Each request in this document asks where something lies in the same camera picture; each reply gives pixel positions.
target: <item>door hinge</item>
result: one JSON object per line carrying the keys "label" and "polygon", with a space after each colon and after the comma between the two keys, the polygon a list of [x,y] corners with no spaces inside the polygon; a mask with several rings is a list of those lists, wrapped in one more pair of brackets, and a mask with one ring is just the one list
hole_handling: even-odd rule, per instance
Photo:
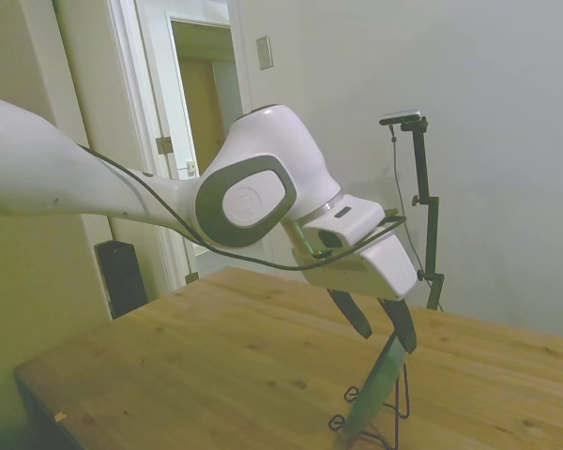
{"label": "door hinge", "polygon": [[171,141],[171,136],[163,136],[162,138],[157,138],[157,149],[159,150],[159,155],[172,154],[173,142]]}

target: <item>wood grain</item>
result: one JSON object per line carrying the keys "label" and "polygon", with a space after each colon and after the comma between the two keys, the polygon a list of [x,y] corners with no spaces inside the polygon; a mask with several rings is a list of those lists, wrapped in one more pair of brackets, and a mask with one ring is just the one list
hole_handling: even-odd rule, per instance
{"label": "wood grain", "polygon": [[[84,449],[335,449],[391,331],[364,340],[323,290],[226,269],[18,370]],[[563,338],[413,308],[403,450],[563,449]],[[390,435],[392,415],[375,426]],[[379,449],[359,441],[355,449]]]}

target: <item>black speaker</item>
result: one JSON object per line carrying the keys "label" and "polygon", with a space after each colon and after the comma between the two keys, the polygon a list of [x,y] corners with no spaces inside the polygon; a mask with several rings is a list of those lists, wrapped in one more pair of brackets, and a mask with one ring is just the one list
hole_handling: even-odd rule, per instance
{"label": "black speaker", "polygon": [[96,245],[96,254],[111,297],[113,319],[148,303],[140,264],[132,244],[106,241]]}

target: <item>doorway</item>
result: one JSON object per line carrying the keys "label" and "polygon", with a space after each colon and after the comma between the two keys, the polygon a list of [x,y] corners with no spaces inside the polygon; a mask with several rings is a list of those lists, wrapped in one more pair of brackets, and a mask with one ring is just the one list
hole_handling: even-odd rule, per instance
{"label": "doorway", "polygon": [[[192,175],[192,171],[200,176],[221,150],[231,125],[243,114],[232,34],[229,26],[176,20],[171,21],[171,29],[195,155],[193,164],[186,154],[175,154],[175,161],[179,178]],[[200,277],[228,265],[272,272],[203,247],[193,246],[193,252]],[[266,259],[261,242],[235,253]]]}
{"label": "doorway", "polygon": [[[197,172],[221,150],[230,126],[242,115],[232,33],[222,26],[172,22]],[[179,161],[185,170],[185,161]]]}

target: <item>black metal stand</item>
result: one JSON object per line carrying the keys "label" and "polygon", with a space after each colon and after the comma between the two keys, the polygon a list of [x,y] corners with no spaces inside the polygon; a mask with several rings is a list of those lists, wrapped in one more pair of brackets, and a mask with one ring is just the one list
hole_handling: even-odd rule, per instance
{"label": "black metal stand", "polygon": [[440,293],[444,284],[444,275],[435,272],[436,246],[438,241],[438,209],[439,197],[430,197],[428,183],[428,166],[425,158],[425,141],[423,135],[428,129],[425,117],[401,124],[402,131],[413,133],[413,146],[415,147],[415,165],[417,169],[417,184],[419,195],[413,197],[413,206],[425,204],[428,206],[428,231],[425,248],[425,271],[418,271],[419,280],[426,279],[432,283],[427,309],[438,309]]}
{"label": "black metal stand", "polygon": [[[407,419],[411,414],[411,402],[409,400],[409,381],[406,375],[406,365],[403,365],[403,383],[404,383],[404,398],[406,402],[406,412],[402,413],[400,411],[400,377],[399,380],[396,380],[396,386],[394,389],[394,405],[390,403],[384,403],[384,406],[391,408],[394,411],[394,446],[391,446],[386,439],[381,436],[380,434],[370,433],[369,431],[361,431],[360,434],[362,436],[374,439],[379,441],[386,450],[399,450],[399,425],[400,421],[403,419]],[[360,394],[360,390],[356,386],[350,386],[346,393],[344,394],[344,400],[348,403],[353,403],[358,395]],[[327,426],[332,431],[338,431],[339,429],[343,428],[344,424],[346,423],[346,419],[341,414],[334,415]]]}

